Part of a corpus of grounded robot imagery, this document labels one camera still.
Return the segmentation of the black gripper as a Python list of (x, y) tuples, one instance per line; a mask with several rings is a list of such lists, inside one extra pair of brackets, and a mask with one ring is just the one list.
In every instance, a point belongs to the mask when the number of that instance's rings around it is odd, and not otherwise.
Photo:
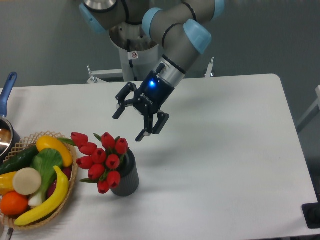
[[(160, 109), (174, 90), (173, 86), (157, 76), (156, 71), (151, 71), (140, 87), (128, 82), (115, 96), (118, 103), (116, 105), (117, 110), (112, 118), (119, 119), (127, 107), (133, 106), (143, 115), (144, 120), (144, 128), (135, 138), (135, 141), (141, 142), (146, 136), (158, 135), (170, 118), (168, 113)], [(134, 93), (134, 97), (126, 100), (130, 93)]]

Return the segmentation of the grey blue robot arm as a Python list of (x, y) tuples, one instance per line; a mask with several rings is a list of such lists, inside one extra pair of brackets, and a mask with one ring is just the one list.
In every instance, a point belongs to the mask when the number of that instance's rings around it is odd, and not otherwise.
[(136, 140), (161, 132), (169, 114), (161, 107), (212, 41), (204, 24), (219, 17), (222, 0), (183, 0), (171, 9), (148, 0), (84, 0), (79, 10), (97, 33), (118, 48), (126, 85), (116, 95), (118, 119), (127, 107), (144, 118)]

